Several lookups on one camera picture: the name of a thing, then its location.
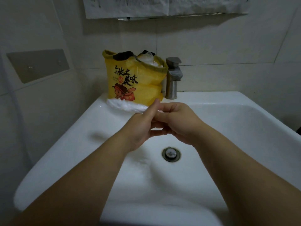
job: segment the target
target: white sink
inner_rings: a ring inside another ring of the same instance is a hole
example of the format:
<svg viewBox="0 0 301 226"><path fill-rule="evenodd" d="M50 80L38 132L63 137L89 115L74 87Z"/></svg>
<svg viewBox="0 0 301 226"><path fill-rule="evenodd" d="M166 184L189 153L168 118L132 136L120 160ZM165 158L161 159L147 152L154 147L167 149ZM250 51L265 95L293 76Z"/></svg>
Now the white sink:
<svg viewBox="0 0 301 226"><path fill-rule="evenodd" d="M102 95L26 175L15 194L24 210L49 186L117 132L131 114ZM184 102L258 162L301 189L301 136L239 92L182 92ZM170 163L162 150L182 156ZM228 225L227 206L192 146L153 137L126 157L101 221L142 225Z"/></svg>

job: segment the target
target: metal plate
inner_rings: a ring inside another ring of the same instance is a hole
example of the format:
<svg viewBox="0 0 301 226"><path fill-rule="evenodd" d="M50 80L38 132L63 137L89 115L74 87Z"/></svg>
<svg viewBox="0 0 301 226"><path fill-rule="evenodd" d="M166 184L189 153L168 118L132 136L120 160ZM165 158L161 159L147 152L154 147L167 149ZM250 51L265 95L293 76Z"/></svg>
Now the metal plate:
<svg viewBox="0 0 301 226"><path fill-rule="evenodd" d="M69 69L63 49L13 52L6 55L22 83Z"/></svg>

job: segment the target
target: finger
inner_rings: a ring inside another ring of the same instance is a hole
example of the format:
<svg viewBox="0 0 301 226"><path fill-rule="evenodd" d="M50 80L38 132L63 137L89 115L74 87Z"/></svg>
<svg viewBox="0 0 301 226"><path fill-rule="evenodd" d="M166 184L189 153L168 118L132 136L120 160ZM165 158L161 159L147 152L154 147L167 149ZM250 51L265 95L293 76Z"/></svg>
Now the finger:
<svg viewBox="0 0 301 226"><path fill-rule="evenodd" d="M152 120L154 115L156 114L156 111L158 110L159 105L160 100L156 98L155 101L147 108L147 110L145 110L143 116L145 116L149 120Z"/></svg>
<svg viewBox="0 0 301 226"><path fill-rule="evenodd" d="M166 126L166 123L155 121L155 122L152 122L150 128L151 129L153 129L153 128L164 128L165 126Z"/></svg>
<svg viewBox="0 0 301 226"><path fill-rule="evenodd" d="M160 103L158 110L161 110L163 112L174 112L178 103L176 102L170 102L170 103Z"/></svg>
<svg viewBox="0 0 301 226"><path fill-rule="evenodd" d="M169 113L161 113L161 112L157 111L154 118L157 121L168 123L168 115L169 115Z"/></svg>
<svg viewBox="0 0 301 226"><path fill-rule="evenodd" d="M150 131L150 137L157 137L157 136L164 136L167 135L167 131L166 130L151 130Z"/></svg>

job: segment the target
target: stainless steel faucet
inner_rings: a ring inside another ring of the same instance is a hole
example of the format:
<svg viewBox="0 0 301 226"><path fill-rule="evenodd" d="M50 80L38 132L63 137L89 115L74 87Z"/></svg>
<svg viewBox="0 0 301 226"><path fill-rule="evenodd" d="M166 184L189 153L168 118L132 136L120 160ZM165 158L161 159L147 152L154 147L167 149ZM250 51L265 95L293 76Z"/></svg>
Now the stainless steel faucet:
<svg viewBox="0 0 301 226"><path fill-rule="evenodd" d="M166 58L166 64L168 65L168 72L166 77L166 95L167 99L177 98L177 82L181 81L183 73L179 68L179 64L182 61L178 57Z"/></svg>

